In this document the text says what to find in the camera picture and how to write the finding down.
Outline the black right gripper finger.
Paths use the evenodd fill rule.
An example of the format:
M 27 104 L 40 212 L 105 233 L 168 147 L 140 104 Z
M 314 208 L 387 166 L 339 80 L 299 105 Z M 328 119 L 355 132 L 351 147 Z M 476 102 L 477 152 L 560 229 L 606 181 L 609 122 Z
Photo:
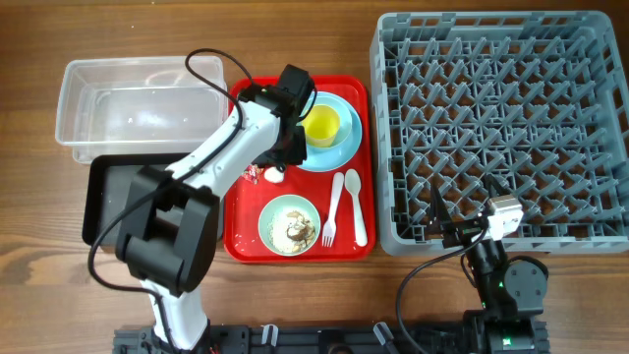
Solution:
M 485 176 L 485 189 L 490 199 L 509 196 L 509 190 L 503 187 L 500 182 L 491 174 Z
M 428 235 L 444 234 L 451 226 L 451 217 L 444 199 L 434 185 L 430 187 Z

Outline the red candy wrapper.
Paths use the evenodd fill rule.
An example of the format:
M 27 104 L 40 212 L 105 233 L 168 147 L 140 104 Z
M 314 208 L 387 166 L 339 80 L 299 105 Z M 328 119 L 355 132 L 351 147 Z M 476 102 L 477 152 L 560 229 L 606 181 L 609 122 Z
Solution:
M 264 169 L 255 164 L 249 165 L 242 174 L 242 178 L 252 184 L 257 184 L 263 175 Z

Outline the green bowl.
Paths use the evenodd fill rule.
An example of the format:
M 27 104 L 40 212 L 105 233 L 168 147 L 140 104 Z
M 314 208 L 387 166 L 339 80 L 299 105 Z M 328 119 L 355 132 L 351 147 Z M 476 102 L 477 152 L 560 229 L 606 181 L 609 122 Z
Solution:
M 271 200 L 261 211 L 257 231 L 262 244 L 273 254 L 296 257 L 312 248 L 320 233 L 315 206 L 297 195 Z

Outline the rice and food scraps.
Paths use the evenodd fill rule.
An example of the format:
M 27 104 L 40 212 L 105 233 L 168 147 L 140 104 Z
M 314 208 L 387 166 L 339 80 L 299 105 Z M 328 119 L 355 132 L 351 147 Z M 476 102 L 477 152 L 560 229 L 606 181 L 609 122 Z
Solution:
M 315 240 L 315 225 L 303 210 L 285 208 L 273 216 L 269 240 L 282 254 L 300 253 Z

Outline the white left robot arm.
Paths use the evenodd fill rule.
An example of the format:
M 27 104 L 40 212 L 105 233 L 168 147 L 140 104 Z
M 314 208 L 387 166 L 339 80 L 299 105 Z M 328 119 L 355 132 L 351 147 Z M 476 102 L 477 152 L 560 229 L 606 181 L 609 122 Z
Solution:
M 251 164 L 298 165 L 306 158 L 300 123 L 315 84 L 250 84 L 233 97 L 229 118 L 200 147 L 163 170 L 135 176 L 119 224 L 115 254 L 148 294 L 153 340 L 166 353 L 209 347 L 199 285 L 213 261 L 218 207 Z

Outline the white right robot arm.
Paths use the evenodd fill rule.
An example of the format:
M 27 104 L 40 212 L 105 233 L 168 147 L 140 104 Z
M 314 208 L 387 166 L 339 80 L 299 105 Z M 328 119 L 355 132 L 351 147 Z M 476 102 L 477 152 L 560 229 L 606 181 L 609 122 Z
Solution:
M 549 272 L 530 256 L 507 255 L 502 239 L 515 232 L 523 206 L 492 176 L 484 184 L 489 198 L 475 216 L 455 221 L 436 186 L 430 187 L 428 234 L 443 247 L 461 247 L 471 268 L 482 309 L 467 311 L 463 335 L 467 353 L 547 353 L 550 349 L 543 313 Z

